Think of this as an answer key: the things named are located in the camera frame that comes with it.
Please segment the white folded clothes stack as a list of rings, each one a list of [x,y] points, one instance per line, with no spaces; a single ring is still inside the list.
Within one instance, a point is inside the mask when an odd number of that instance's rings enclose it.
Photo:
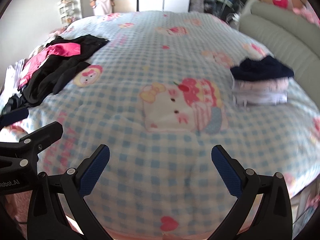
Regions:
[[[254,82],[233,79],[233,101],[241,107],[286,103],[289,81],[288,77]]]

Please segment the black garment pile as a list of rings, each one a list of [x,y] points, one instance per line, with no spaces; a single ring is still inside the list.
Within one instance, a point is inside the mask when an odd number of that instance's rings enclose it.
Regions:
[[[57,36],[47,44],[54,53],[22,86],[21,96],[13,95],[2,108],[2,114],[21,107],[40,105],[49,94],[58,94],[77,74],[90,66],[87,60],[109,40],[84,35],[71,40]]]

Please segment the pink garment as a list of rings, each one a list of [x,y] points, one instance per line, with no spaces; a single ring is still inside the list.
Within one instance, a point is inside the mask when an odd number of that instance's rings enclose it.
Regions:
[[[80,45],[73,42],[58,43],[48,46],[37,55],[33,56],[21,71],[19,89],[28,83],[33,73],[45,63],[50,55],[64,57],[80,55]]]

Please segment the white shelf with trinkets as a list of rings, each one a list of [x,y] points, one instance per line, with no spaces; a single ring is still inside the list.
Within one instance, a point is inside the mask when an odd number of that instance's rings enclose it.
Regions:
[[[60,22],[67,27],[76,20],[76,9],[74,0],[61,0],[59,4]]]

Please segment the blue checkered cartoon blanket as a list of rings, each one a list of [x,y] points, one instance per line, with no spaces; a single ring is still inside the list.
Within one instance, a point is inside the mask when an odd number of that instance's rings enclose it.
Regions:
[[[287,103],[234,103],[229,69],[269,54],[258,41],[210,15],[160,11],[83,18],[62,36],[87,34],[108,44],[1,141],[60,122],[62,138],[38,162],[50,175],[107,145],[110,162],[86,202],[113,237],[209,236],[235,202],[211,161],[218,144],[245,168],[282,173],[291,197],[319,175],[319,110],[296,81]]]

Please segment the navy folded garment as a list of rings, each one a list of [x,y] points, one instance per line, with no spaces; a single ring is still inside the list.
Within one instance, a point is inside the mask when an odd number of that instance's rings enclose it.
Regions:
[[[291,78],[295,75],[291,68],[270,55],[260,60],[246,58],[230,71],[235,80],[249,82]]]

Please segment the grey padded headboard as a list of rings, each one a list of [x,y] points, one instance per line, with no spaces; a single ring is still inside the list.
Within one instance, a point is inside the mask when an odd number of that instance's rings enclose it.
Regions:
[[[293,12],[248,0],[238,31],[265,45],[295,72],[295,81],[319,105],[319,27]]]

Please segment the red round plush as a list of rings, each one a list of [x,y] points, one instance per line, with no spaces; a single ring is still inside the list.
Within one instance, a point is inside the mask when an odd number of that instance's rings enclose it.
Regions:
[[[287,7],[289,6],[289,1],[288,0],[272,0],[272,3],[275,6],[278,6],[280,8],[284,8],[284,9],[287,9]]]

